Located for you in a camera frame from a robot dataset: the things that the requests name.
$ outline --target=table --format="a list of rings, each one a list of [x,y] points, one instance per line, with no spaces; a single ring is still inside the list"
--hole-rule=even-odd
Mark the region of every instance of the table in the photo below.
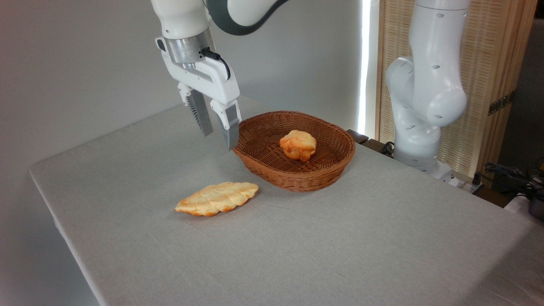
[[[31,167],[102,305],[544,303],[534,223],[359,145],[332,186],[285,191],[213,124],[203,137],[180,106]],[[213,217],[174,211],[224,181],[260,189]]]

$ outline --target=bread roll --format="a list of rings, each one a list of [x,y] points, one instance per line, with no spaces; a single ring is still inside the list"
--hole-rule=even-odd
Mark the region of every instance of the bread roll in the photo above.
[[[210,185],[181,200],[175,210],[195,216],[213,216],[220,211],[231,211],[253,198],[259,186],[253,183],[224,182]]]
[[[307,162],[316,152],[316,139],[308,132],[292,130],[289,134],[280,139],[280,146],[283,153],[293,159]]]

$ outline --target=wicker basket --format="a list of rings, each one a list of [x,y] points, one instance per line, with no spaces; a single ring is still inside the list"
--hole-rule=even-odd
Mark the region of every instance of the wicker basket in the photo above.
[[[240,123],[234,153],[257,176],[290,191],[315,191],[338,180],[355,153],[355,142],[339,126],[300,112],[278,111]],[[317,141],[308,162],[291,160],[279,145],[291,130],[306,131]]]

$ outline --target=robotic arm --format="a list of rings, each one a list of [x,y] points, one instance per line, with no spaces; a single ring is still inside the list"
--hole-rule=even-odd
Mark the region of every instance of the robotic arm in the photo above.
[[[246,35],[258,29],[287,0],[151,0],[160,19],[162,37],[156,39],[164,64],[179,82],[178,91],[204,135],[210,134],[204,96],[212,98],[229,150],[238,144],[240,95],[234,72],[215,53],[210,18],[225,32]]]
[[[416,0],[409,41],[412,57],[387,69],[395,122],[394,158],[456,185],[437,160],[440,127],[456,121],[467,97],[461,84],[460,47],[470,0]]]

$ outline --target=bamboo blind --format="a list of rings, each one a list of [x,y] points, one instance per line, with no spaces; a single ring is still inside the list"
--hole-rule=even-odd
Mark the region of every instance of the bamboo blind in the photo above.
[[[385,71],[411,54],[408,34],[415,1],[381,1],[376,135],[394,141],[391,99]],[[461,43],[461,79],[467,108],[442,128],[438,158],[472,177],[486,162],[497,162],[510,105],[488,116],[490,104],[515,89],[537,0],[472,0]]]

